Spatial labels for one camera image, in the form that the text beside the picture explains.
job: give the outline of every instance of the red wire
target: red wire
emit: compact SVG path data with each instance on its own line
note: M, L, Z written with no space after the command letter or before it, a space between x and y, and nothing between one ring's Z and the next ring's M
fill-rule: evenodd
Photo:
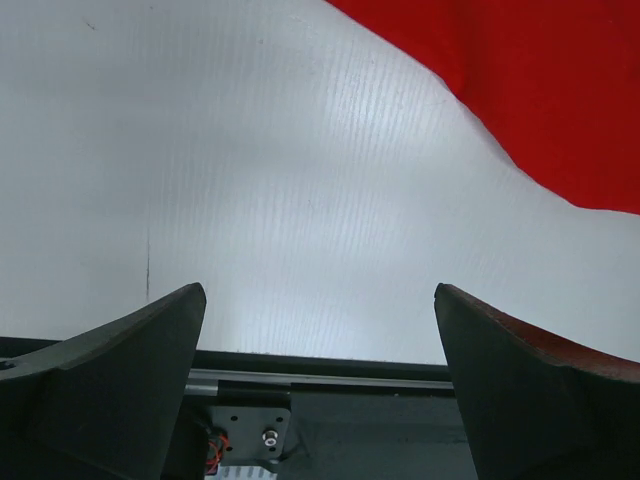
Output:
M218 438L222 440L222 448L218 448L215 442L209 440L209 446L214 449L215 455L211 460L207 460L207 466L210 467L207 471L207 475L214 473L220 461L222 460L222 456L227 448L229 448L229 439L225 435L219 435Z

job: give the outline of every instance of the red fabric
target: red fabric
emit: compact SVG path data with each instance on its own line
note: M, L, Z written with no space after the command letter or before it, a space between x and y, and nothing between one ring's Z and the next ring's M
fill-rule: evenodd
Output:
M640 214L640 0L329 0L575 205Z

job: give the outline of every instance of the mounting plate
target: mounting plate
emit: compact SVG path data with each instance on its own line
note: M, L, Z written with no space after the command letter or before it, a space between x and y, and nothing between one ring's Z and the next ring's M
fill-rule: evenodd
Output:
M256 460L269 461L282 455L291 416L286 408L213 406L209 414L213 425L229 437L230 449L224 454L223 464L251 465ZM262 438L268 430L278 433L277 442L271 447Z

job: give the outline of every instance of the ribbed white surface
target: ribbed white surface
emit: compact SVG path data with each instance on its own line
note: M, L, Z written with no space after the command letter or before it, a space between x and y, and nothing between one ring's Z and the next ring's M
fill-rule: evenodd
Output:
M275 480L278 475L260 467L220 467L216 475L207 478L215 480Z
M0 66L2 335L200 281L200 348L442 363L444 281L640 360L639 219L535 185L323 2L5 0Z

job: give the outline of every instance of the screw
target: screw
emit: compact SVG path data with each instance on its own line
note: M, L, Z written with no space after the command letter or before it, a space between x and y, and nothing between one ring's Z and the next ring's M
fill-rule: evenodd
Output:
M275 447L278 443L278 432L275 430L265 430L262 434L262 440L267 447Z

